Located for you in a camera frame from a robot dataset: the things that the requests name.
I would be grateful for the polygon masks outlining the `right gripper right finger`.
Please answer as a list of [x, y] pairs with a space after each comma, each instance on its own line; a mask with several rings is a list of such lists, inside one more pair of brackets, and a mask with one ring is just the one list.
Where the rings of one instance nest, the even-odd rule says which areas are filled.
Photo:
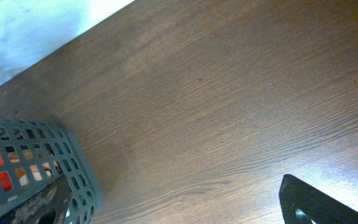
[[358, 224], [358, 212], [291, 174], [279, 190], [285, 224]]

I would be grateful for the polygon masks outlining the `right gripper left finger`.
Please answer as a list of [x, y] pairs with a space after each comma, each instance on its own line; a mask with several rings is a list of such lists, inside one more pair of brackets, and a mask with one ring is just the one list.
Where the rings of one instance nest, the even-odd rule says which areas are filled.
[[12, 205], [0, 207], [0, 224], [3, 223], [64, 223], [71, 190], [67, 177], [61, 175], [42, 187], [15, 198]]

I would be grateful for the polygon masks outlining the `grey plastic shopping basket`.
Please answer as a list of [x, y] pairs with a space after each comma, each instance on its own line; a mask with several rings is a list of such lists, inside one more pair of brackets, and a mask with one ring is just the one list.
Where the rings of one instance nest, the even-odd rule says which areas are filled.
[[0, 117], [0, 205], [62, 174], [71, 192], [66, 223], [91, 223], [102, 193], [75, 136], [51, 123]]

